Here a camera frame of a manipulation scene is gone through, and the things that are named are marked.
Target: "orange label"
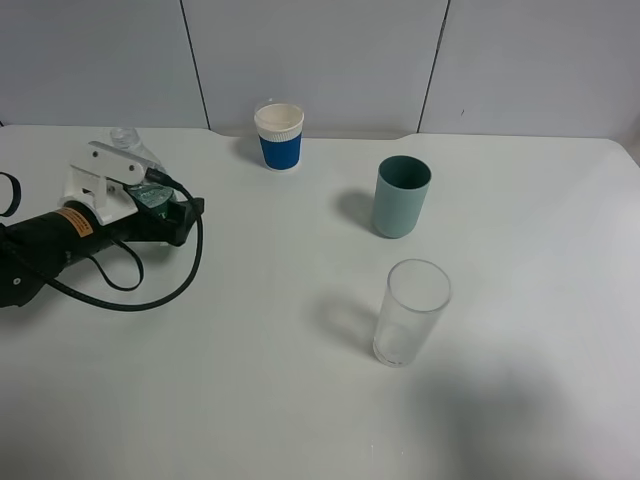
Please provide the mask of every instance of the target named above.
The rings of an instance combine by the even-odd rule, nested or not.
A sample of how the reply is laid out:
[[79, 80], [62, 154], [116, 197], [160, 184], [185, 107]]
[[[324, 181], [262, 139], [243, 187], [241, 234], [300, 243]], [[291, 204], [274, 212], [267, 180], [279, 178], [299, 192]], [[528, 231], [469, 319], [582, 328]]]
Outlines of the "orange label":
[[86, 237], [87, 235], [91, 235], [93, 233], [91, 224], [77, 210], [69, 207], [64, 207], [60, 210], [56, 210], [55, 213], [62, 215], [64, 218], [69, 220], [71, 225], [73, 225], [73, 228], [76, 229], [78, 235], [80, 235], [81, 237]]

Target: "blue paper cup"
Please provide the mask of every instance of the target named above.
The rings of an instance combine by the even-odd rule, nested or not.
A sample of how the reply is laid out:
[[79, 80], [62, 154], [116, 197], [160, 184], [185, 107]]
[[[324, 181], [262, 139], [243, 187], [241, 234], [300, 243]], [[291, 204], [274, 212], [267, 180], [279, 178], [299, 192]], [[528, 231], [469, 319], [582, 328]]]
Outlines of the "blue paper cup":
[[300, 160], [302, 109], [289, 103], [272, 103], [258, 109], [254, 120], [267, 166], [279, 171], [295, 167]]

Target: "table surface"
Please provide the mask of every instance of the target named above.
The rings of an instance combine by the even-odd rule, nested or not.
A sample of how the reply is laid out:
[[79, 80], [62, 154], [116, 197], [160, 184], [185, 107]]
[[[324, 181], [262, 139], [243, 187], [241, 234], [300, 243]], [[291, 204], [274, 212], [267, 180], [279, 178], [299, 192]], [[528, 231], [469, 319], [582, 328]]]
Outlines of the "table surface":
[[[143, 129], [206, 199], [196, 282], [168, 306], [102, 311], [45, 289], [0, 312], [0, 472], [47, 479], [612, 479], [640, 471], [640, 170], [596, 139], [305, 139], [273, 173], [254, 139]], [[66, 164], [108, 130], [0, 129], [19, 221], [56, 207]], [[424, 159], [416, 230], [370, 230], [377, 165]], [[0, 183], [0, 200], [7, 197]], [[140, 248], [159, 297], [181, 249]], [[414, 364], [371, 341], [389, 269], [425, 258], [453, 299]], [[100, 254], [117, 281], [135, 266]]]

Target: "black strap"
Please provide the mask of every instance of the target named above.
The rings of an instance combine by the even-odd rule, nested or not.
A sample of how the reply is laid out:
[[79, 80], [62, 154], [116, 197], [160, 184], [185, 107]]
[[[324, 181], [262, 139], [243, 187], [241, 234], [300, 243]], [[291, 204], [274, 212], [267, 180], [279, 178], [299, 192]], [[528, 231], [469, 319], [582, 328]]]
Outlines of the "black strap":
[[107, 273], [104, 271], [104, 269], [102, 268], [102, 266], [100, 266], [100, 264], [98, 263], [98, 261], [93, 257], [93, 255], [88, 255], [87, 258], [89, 260], [91, 260], [96, 267], [98, 267], [98, 270], [100, 271], [100, 274], [102, 275], [102, 278], [104, 278], [104, 281], [107, 282], [107, 285], [109, 285], [111, 288], [115, 289], [115, 290], [119, 290], [121, 292], [132, 292], [134, 291], [136, 288], [138, 288], [140, 286], [140, 284], [142, 283], [142, 280], [144, 280], [144, 266], [142, 265], [142, 260], [140, 260], [140, 257], [138, 256], [138, 254], [136, 252], [134, 252], [129, 246], [127, 246], [125, 243], [121, 242], [120, 240], [112, 240], [113, 244], [117, 247], [120, 247], [122, 250], [124, 250], [125, 252], [127, 252], [129, 255], [131, 255], [131, 257], [133, 258], [133, 260], [136, 262], [136, 265], [138, 266], [138, 273], [140, 275], [140, 280], [138, 280], [138, 283], [136, 283], [133, 287], [121, 287], [120, 285], [116, 285], [115, 283], [113, 283], [113, 281], [107, 276]]
[[4, 213], [0, 213], [0, 217], [10, 217], [18, 210], [20, 206], [20, 202], [22, 201], [22, 188], [20, 187], [20, 182], [13, 175], [9, 175], [5, 172], [0, 172], [0, 175], [4, 175], [11, 182], [11, 187], [13, 189], [13, 200], [11, 200], [11, 205], [7, 208], [7, 211]]

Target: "white wall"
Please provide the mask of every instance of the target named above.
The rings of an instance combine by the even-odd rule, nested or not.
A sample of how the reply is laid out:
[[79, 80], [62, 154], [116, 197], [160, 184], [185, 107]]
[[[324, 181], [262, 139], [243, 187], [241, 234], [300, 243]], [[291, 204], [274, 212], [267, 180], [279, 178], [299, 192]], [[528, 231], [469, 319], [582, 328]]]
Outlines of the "white wall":
[[211, 127], [300, 103], [308, 130], [415, 132], [446, 0], [185, 0]]
[[640, 1], [452, 0], [423, 132], [640, 133]]
[[0, 120], [206, 127], [178, 0], [0, 0]]

